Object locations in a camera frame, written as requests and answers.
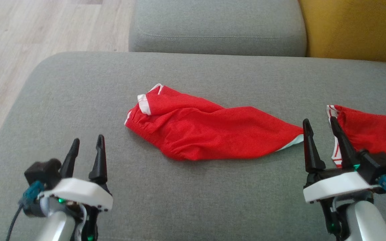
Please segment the red sports shorts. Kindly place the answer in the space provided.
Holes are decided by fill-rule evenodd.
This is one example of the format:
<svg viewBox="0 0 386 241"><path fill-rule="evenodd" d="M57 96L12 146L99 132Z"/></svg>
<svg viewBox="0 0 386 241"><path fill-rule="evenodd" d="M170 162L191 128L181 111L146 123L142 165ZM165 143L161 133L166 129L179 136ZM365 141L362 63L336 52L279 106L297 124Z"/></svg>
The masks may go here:
<svg viewBox="0 0 386 241"><path fill-rule="evenodd" d="M124 125L178 161L255 159L304 140L302 128L257 108L224 108L162 84L137 96Z"/></svg>

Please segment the grey sofa back cushion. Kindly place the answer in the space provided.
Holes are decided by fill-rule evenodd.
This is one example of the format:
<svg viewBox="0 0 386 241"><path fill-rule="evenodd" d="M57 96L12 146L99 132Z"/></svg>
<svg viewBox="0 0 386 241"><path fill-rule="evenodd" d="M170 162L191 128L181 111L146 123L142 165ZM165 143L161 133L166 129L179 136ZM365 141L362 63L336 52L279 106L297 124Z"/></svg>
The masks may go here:
<svg viewBox="0 0 386 241"><path fill-rule="evenodd" d="M137 0L130 52L305 57L298 0Z"/></svg>

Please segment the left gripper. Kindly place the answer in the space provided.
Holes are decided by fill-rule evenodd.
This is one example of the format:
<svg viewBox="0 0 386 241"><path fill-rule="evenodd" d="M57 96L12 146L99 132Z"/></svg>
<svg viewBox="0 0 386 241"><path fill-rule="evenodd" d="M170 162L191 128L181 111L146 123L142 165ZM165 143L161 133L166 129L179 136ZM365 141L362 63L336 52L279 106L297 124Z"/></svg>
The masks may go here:
<svg viewBox="0 0 386 241"><path fill-rule="evenodd" d="M91 182L73 177L79 146L80 140L74 139L60 168L60 175L63 179L53 189L41 192L39 197L55 196L67 201L96 207L100 211L110 211L113 207L113 196L98 185L106 184L108 181L105 138L103 135L99 135L95 145L97 153L92 170L88 175Z"/></svg>

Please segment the red basketball jersey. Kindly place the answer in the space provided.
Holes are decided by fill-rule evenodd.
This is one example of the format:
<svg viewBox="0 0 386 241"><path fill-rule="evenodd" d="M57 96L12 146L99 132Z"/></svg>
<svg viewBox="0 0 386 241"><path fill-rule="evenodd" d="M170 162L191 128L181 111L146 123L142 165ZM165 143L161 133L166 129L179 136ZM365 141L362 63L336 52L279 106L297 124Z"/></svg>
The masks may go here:
<svg viewBox="0 0 386 241"><path fill-rule="evenodd" d="M386 153L386 115L369 114L343 107L328 105L326 113L335 117L353 147L359 151Z"/></svg>

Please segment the grey sofa chaise seat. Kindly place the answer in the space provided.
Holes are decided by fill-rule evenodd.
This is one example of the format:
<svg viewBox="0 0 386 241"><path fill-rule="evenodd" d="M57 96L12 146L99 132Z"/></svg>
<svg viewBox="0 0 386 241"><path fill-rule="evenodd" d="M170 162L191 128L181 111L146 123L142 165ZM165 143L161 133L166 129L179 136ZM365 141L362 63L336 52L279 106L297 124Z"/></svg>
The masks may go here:
<svg viewBox="0 0 386 241"><path fill-rule="evenodd" d="M256 160L169 160L124 126L137 95L156 84L227 108L253 106L293 125L308 118L328 168L327 105L386 115L386 63L271 56L66 52L31 73L0 130L0 241L24 171L63 160L81 141L74 176L87 179L106 141L110 212L99 241L328 241L319 204L305 202L303 145Z"/></svg>

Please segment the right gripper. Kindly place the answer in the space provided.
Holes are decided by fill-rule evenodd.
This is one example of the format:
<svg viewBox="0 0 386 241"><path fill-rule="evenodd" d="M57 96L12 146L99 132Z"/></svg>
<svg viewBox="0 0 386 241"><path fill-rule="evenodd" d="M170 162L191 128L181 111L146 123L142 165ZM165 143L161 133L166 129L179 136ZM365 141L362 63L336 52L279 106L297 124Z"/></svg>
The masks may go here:
<svg viewBox="0 0 386 241"><path fill-rule="evenodd" d="M360 165L357 152L335 116L330 118L330 124L333 134L337 138L337 149L340 153L341 168L356 168ZM314 133L309 119L303 120L302 127L305 171L308 173L306 185L303 189L306 203L378 188L377 184L370 185L365 181L357 171L345 172L325 179L320 178L317 171L325 170L326 165L324 161L321 160L317 151L313 139Z"/></svg>

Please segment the yellow sofa back cushion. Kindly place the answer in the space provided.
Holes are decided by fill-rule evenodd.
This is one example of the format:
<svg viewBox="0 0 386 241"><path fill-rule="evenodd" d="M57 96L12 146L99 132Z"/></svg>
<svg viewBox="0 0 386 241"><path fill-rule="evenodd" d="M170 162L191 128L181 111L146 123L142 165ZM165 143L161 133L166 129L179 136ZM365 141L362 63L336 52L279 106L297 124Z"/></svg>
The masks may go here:
<svg viewBox="0 0 386 241"><path fill-rule="evenodd" d="M386 62L386 0L298 0L314 58Z"/></svg>

